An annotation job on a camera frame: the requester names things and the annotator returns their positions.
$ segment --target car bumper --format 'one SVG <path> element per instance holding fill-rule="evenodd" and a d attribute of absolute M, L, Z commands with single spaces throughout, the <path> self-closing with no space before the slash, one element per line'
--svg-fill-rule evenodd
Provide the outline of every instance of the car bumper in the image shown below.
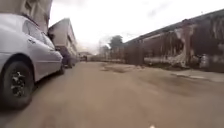
<path fill-rule="evenodd" d="M 0 52 L 0 74 L 2 72 L 2 68 L 7 62 L 7 60 L 10 58 L 11 54 L 9 53 L 1 53 Z"/>

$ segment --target parked car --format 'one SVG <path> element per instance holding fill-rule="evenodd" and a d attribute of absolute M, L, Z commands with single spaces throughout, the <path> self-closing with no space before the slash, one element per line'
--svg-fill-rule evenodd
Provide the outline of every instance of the parked car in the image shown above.
<path fill-rule="evenodd" d="M 51 40 L 26 17 L 0 14 L 0 105 L 26 107 L 34 83 L 64 72 L 62 56 Z"/>
<path fill-rule="evenodd" d="M 63 56 L 62 63 L 64 67 L 72 68 L 76 64 L 76 56 L 72 54 L 66 46 L 55 46 Z"/>

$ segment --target paved road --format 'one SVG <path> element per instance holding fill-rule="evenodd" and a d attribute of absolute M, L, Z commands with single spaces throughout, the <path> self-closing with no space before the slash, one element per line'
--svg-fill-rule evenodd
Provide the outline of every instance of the paved road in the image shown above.
<path fill-rule="evenodd" d="M 38 85 L 21 112 L 1 112 L 2 128 L 223 128 L 223 83 L 79 63 Z"/>

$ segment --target concrete wall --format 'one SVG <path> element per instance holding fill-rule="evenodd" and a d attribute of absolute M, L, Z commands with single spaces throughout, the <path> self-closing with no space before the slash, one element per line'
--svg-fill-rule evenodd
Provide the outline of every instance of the concrete wall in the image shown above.
<path fill-rule="evenodd" d="M 0 0 L 0 13 L 20 12 L 24 0 Z"/>
<path fill-rule="evenodd" d="M 32 1 L 29 9 L 27 1 Z M 47 33 L 51 5 L 52 0 L 0 0 L 0 12 L 27 15 Z"/>
<path fill-rule="evenodd" d="M 53 26 L 48 30 L 48 33 L 54 35 L 53 43 L 55 46 L 66 46 L 67 45 L 67 29 L 68 20 L 64 19 Z"/>
<path fill-rule="evenodd" d="M 77 55 L 77 42 L 69 19 L 63 19 L 54 24 L 49 28 L 48 33 L 54 35 L 53 43 L 55 46 L 65 46 L 71 55 Z"/>

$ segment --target tree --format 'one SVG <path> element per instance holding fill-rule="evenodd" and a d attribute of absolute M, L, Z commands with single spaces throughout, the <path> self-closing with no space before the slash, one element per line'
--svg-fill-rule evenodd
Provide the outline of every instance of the tree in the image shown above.
<path fill-rule="evenodd" d="M 116 35 L 111 38 L 109 45 L 110 45 L 111 49 L 115 49 L 115 48 L 121 46 L 122 43 L 123 43 L 122 37 L 120 35 Z"/>

